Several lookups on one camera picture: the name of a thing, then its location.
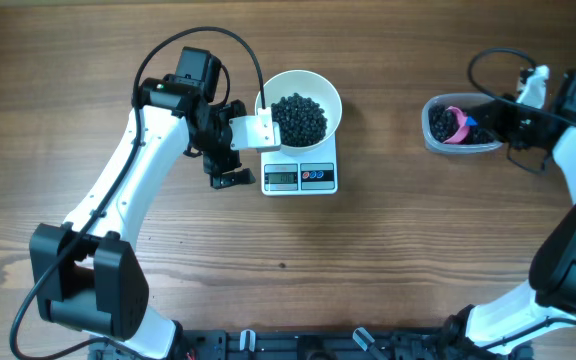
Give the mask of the white bowl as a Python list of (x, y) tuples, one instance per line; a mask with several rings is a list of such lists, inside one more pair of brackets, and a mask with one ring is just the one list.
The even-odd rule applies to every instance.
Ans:
[(327, 131), (324, 139), (308, 147), (290, 147), (282, 144), (279, 149), (286, 154), (300, 154), (313, 150), (324, 141), (335, 135), (342, 119), (342, 101), (333, 84), (315, 72), (308, 70), (289, 70), (273, 76), (264, 84), (264, 100), (267, 108), (280, 100), (298, 93), (303, 97), (310, 97), (324, 109), (327, 119)]

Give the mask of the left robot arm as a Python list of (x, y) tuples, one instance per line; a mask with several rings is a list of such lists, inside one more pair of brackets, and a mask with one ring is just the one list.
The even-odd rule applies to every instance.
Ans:
[(40, 317), (89, 333), (139, 359), (190, 359), (182, 325), (149, 304), (135, 254), (137, 238), (163, 180), (181, 156), (203, 157), (213, 188), (251, 184), (239, 152), (274, 143), (271, 111), (249, 116), (240, 101), (214, 104), (216, 83), (168, 75), (138, 82), (118, 147), (85, 198), (59, 226), (39, 225), (30, 244)]

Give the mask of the clear plastic container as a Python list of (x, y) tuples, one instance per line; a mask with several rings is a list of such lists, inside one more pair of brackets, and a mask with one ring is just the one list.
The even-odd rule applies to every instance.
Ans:
[(493, 141), (484, 144), (443, 144), (436, 140), (431, 133), (429, 110), (435, 105), (444, 105), (445, 107), (456, 106), (461, 110), (478, 106), (492, 100), (491, 97), (481, 93), (452, 93), (442, 94), (430, 98), (424, 105), (421, 113), (422, 133), (424, 136), (425, 147), (427, 150), (444, 154), (444, 155), (466, 155), (485, 153), (495, 151), (502, 147), (499, 141)]

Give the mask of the black beans pile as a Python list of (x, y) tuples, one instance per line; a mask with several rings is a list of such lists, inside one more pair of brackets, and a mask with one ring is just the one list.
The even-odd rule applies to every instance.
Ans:
[[(434, 138), (441, 143), (450, 138), (458, 128), (455, 116), (448, 112), (447, 108), (448, 107), (444, 105), (435, 105), (429, 110), (431, 133)], [(469, 143), (466, 138), (461, 144), (473, 145), (484, 143)]]

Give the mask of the pink scoop with blue handle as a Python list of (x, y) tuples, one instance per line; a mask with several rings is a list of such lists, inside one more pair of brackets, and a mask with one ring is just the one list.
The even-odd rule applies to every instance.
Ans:
[(456, 123), (458, 125), (457, 131), (448, 139), (444, 140), (444, 144), (461, 144), (468, 136), (470, 129), (477, 126), (477, 121), (472, 117), (467, 115), (460, 108), (455, 106), (450, 106), (447, 111), (452, 113), (456, 118)]

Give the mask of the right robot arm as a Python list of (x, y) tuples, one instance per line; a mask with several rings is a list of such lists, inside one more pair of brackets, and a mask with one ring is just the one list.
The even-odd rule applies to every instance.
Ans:
[(573, 206), (537, 251), (526, 281), (446, 320), (430, 343), (439, 359), (512, 358), (530, 340), (576, 326), (576, 69), (565, 73), (549, 110), (542, 86), (531, 75), (518, 98), (497, 97), (469, 114), (512, 148), (545, 150), (564, 174)]

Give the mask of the black mounting rail base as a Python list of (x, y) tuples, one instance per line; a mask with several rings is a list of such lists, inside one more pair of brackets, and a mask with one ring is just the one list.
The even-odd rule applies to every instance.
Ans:
[(365, 347), (349, 332), (271, 332), (247, 331), (246, 340), (224, 330), (186, 330), (182, 349), (185, 359), (479, 359), (475, 352), (462, 355), (454, 347), (438, 351), (431, 342), (436, 328), (404, 331), (376, 331)]

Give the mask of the white digital kitchen scale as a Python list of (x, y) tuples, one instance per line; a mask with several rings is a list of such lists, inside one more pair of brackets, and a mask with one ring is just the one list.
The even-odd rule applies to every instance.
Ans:
[(266, 196), (331, 195), (338, 190), (336, 138), (300, 154), (261, 155), (261, 190)]

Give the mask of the black beans in bowl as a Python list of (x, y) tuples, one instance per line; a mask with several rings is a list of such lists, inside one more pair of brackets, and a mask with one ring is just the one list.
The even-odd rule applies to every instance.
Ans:
[(325, 111), (310, 97), (293, 93), (271, 105), (272, 120), (279, 124), (281, 141), (290, 147), (308, 147), (322, 141), (327, 131)]

